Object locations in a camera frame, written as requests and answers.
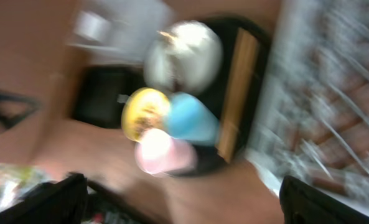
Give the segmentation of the light blue plastic cup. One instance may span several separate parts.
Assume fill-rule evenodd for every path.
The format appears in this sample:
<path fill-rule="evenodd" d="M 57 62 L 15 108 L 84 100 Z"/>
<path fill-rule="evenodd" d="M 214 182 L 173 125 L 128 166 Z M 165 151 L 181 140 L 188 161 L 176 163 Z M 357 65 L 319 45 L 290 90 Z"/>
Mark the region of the light blue plastic cup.
<path fill-rule="evenodd" d="M 213 146 L 217 142 L 219 120 L 198 98 L 179 92 L 169 99 L 170 111 L 164 124 L 173 138 L 201 146 Z"/>

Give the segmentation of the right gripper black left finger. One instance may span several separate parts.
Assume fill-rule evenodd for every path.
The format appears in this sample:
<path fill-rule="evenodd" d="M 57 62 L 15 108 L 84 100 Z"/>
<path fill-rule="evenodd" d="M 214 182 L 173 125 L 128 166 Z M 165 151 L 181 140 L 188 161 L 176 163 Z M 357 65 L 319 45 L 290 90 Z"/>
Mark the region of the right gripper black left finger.
<path fill-rule="evenodd" d="M 0 212 L 0 224 L 80 224 L 87 200 L 87 178 L 71 173 L 60 182 L 38 185 L 23 201 Z"/>

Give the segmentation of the pink plastic cup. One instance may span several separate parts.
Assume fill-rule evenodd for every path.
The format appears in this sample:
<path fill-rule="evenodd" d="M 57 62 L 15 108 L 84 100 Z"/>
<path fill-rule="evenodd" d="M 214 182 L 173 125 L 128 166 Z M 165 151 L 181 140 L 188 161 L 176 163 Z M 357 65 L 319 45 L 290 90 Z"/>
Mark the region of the pink plastic cup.
<path fill-rule="evenodd" d="M 191 144 L 161 129 L 148 129 L 136 143 L 138 167 L 153 176 L 181 174 L 195 169 L 198 156 Z"/>

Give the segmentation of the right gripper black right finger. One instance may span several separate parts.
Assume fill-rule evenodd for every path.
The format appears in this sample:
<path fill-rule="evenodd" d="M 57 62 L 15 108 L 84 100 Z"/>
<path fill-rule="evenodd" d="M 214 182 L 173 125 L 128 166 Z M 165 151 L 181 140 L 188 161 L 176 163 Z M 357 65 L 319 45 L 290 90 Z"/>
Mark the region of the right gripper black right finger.
<path fill-rule="evenodd" d="M 285 224 L 369 224 L 369 217 L 307 185 L 285 176 L 279 191 Z"/>

